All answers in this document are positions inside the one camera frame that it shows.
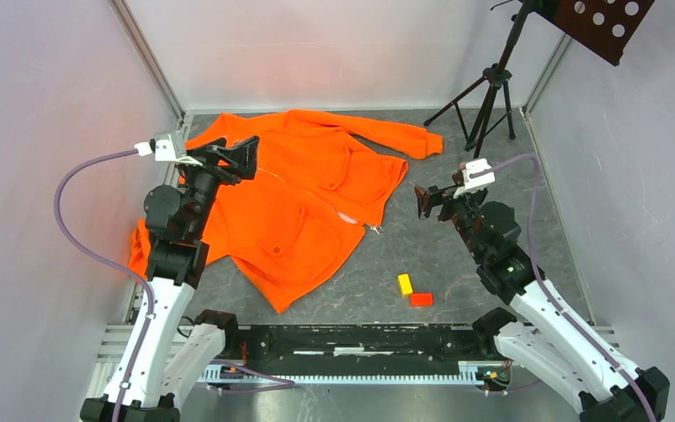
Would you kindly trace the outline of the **orange zip-up jacket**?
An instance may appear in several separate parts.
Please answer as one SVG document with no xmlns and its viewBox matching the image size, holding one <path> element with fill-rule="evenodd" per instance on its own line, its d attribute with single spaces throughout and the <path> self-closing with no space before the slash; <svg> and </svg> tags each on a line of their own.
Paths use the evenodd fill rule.
<svg viewBox="0 0 675 422">
<path fill-rule="evenodd" d="M 259 138 L 254 179 L 224 186 L 203 233 L 208 262 L 230 257 L 275 311 L 334 275 L 382 223 L 410 159 L 439 154 L 425 128 L 321 111 L 220 115 L 186 144 Z"/>
</svg>

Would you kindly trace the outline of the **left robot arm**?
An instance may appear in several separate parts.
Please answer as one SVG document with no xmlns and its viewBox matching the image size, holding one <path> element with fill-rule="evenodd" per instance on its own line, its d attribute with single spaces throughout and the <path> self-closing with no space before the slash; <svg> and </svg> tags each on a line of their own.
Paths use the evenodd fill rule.
<svg viewBox="0 0 675 422">
<path fill-rule="evenodd" d="M 178 421 L 183 404 L 209 362 L 230 358 L 241 346 L 232 314 L 207 310 L 177 353 L 171 348 L 187 304 L 205 269 L 202 237 L 221 186 L 253 180 L 259 138 L 229 146 L 220 138 L 186 149 L 170 135 L 141 143 L 141 155 L 175 164 L 184 183 L 159 185 L 143 206 L 150 252 L 141 277 L 142 305 L 116 372 L 101 397 L 88 398 L 82 421 Z"/>
</svg>

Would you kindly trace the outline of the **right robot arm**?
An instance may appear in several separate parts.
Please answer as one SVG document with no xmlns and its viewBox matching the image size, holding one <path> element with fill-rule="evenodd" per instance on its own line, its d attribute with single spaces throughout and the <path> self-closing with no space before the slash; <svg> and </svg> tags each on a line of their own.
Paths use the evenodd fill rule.
<svg viewBox="0 0 675 422">
<path fill-rule="evenodd" d="M 512 207 L 486 190 L 454 195 L 454 187 L 415 187 L 417 214 L 439 207 L 474 259 L 485 288 L 504 307 L 478 318 L 472 345 L 484 359 L 499 354 L 526 367 L 557 392 L 581 421 L 662 421 L 670 382 L 641 368 L 608 343 L 557 293 L 519 246 Z"/>
</svg>

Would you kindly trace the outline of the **yellow block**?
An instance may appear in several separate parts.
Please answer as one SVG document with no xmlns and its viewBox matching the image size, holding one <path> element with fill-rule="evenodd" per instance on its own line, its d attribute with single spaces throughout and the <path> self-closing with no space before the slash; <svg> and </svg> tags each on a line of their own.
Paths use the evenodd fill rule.
<svg viewBox="0 0 675 422">
<path fill-rule="evenodd" d="M 411 283 L 410 276 L 407 273 L 402 273 L 397 276 L 398 287 L 402 296 L 409 296 L 414 293 L 414 288 Z"/>
</svg>

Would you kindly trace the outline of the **red-orange block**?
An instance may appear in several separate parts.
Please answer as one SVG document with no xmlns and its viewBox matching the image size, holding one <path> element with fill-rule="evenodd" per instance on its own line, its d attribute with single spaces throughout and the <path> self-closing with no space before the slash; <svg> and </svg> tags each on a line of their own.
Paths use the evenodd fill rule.
<svg viewBox="0 0 675 422">
<path fill-rule="evenodd" d="M 431 307 L 434 304 L 432 293 L 412 293 L 409 295 L 411 307 Z"/>
</svg>

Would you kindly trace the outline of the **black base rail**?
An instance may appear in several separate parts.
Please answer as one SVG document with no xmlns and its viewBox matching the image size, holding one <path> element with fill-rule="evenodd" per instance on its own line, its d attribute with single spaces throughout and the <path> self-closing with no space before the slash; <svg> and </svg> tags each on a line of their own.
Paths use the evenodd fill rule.
<svg viewBox="0 0 675 422">
<path fill-rule="evenodd" d="M 219 312 L 225 346 L 218 360 L 286 377 L 455 375 L 461 362 L 505 358 L 470 324 L 250 324 Z"/>
</svg>

